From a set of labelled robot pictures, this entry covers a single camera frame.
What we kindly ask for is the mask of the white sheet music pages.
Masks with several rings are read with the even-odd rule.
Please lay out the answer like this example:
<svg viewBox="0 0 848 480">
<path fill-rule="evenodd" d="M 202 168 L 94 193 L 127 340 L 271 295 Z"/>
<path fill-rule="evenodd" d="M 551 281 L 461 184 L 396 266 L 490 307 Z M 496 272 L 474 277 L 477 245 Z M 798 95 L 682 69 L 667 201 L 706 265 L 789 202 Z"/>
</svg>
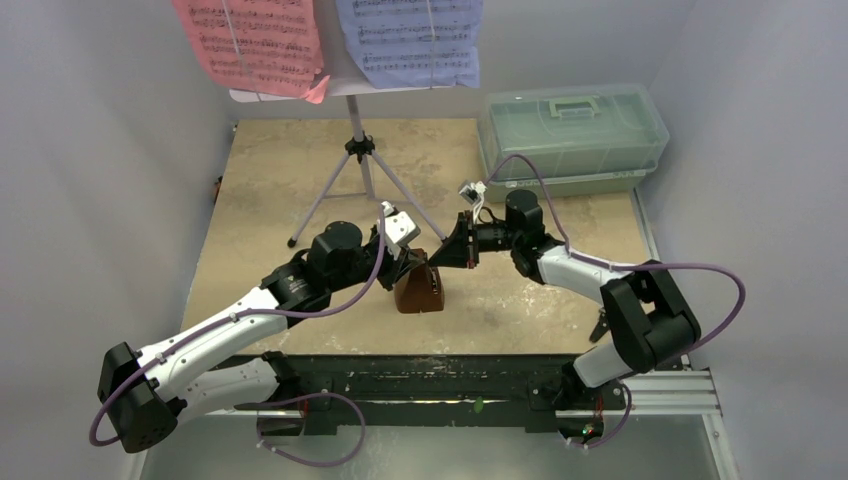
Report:
<svg viewBox="0 0 848 480">
<path fill-rule="evenodd" d="M 376 89 L 480 86 L 481 0 L 336 3 L 345 46 Z"/>
</svg>

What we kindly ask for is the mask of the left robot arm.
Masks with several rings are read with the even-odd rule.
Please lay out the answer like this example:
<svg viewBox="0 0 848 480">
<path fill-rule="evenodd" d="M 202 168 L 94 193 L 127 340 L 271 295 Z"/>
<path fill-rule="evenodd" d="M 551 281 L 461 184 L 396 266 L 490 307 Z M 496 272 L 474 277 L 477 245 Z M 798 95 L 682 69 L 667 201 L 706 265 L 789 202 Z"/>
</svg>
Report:
<svg viewBox="0 0 848 480">
<path fill-rule="evenodd" d="M 210 411 L 263 401 L 275 409 L 289 407 L 298 382 L 275 371 L 270 361 L 250 361 L 236 370 L 219 364 L 304 320 L 352 308 L 375 283 L 392 289 L 421 263 L 409 248 L 419 233 L 403 211 L 381 214 L 368 238 L 352 223 L 333 222 L 309 248 L 210 318 L 139 349 L 114 345 L 103 356 L 96 391 L 101 406 L 89 443 L 118 443 L 138 453 L 181 422 Z"/>
</svg>

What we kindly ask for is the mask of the brown wooden metronome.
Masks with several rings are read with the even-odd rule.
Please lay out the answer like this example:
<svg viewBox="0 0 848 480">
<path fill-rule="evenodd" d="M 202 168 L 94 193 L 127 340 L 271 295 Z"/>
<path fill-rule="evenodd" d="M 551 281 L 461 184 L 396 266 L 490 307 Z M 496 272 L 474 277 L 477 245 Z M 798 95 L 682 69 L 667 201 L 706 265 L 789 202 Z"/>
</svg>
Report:
<svg viewBox="0 0 848 480">
<path fill-rule="evenodd" d="M 427 253 L 420 248 L 411 250 L 408 259 L 413 260 L 415 266 L 395 284 L 397 311 L 402 314 L 443 311 L 445 296 L 438 268 L 429 263 Z"/>
</svg>

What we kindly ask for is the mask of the pink paper folder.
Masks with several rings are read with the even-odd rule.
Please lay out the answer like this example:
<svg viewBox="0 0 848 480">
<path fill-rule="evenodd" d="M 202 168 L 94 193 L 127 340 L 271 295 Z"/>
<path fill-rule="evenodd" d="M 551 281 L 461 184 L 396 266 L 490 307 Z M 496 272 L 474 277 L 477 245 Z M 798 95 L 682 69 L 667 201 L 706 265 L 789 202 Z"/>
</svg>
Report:
<svg viewBox="0 0 848 480">
<path fill-rule="evenodd" d="M 323 102 L 330 76 L 312 1 L 179 0 L 172 6 L 215 83 L 257 96 Z"/>
</svg>

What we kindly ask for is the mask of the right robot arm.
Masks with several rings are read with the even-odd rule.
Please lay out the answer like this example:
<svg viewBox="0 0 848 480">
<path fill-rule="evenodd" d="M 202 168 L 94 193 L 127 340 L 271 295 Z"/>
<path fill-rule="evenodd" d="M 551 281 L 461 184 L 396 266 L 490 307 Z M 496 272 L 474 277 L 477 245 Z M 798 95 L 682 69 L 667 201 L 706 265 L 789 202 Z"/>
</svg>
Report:
<svg viewBox="0 0 848 480">
<path fill-rule="evenodd" d="M 543 210 L 532 191 L 510 193 L 502 219 L 477 223 L 471 212 L 459 213 L 454 230 L 429 263 L 473 269 L 481 254 L 502 251 L 509 252 L 521 276 L 598 303 L 609 326 L 609 343 L 566 362 L 552 386 L 539 388 L 539 396 L 557 408 L 584 407 L 599 396 L 601 386 L 649 372 L 701 337 L 699 322 L 661 263 L 611 268 L 570 250 L 547 233 Z"/>
</svg>

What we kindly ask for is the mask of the lilac perforated music stand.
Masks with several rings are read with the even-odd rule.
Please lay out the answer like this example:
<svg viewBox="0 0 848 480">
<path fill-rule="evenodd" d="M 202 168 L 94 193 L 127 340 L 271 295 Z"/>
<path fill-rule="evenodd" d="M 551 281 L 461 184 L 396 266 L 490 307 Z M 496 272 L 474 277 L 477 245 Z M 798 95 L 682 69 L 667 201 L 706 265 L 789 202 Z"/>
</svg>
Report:
<svg viewBox="0 0 848 480">
<path fill-rule="evenodd" d="M 360 94 L 432 89 L 399 88 L 381 90 L 374 88 L 348 54 L 345 46 L 344 34 L 340 27 L 336 7 L 337 2 L 338 1 L 319 1 L 315 6 L 314 11 L 317 15 L 317 24 L 321 31 L 324 57 L 329 62 L 329 73 L 333 77 L 328 86 L 328 93 L 331 96 L 343 97 L 345 99 L 348 117 L 352 128 L 352 138 L 345 147 L 345 154 L 330 174 L 325 187 L 317 195 L 304 219 L 289 238 L 288 245 L 290 247 L 294 247 L 296 245 L 304 229 L 312 220 L 318 206 L 323 200 L 329 198 L 329 188 L 339 176 L 342 168 L 350 160 L 356 160 L 359 164 L 364 186 L 364 196 L 369 199 L 375 199 L 376 197 L 373 176 L 370 171 L 370 166 L 375 164 L 402 193 L 406 202 L 413 206 L 437 237 L 443 238 L 445 235 L 442 230 L 436 225 L 435 221 L 425 211 L 424 207 L 404 186 L 401 180 L 395 175 L 388 164 L 377 152 L 372 137 L 365 132 L 362 125 L 362 118 L 357 102 L 357 97 Z"/>
</svg>

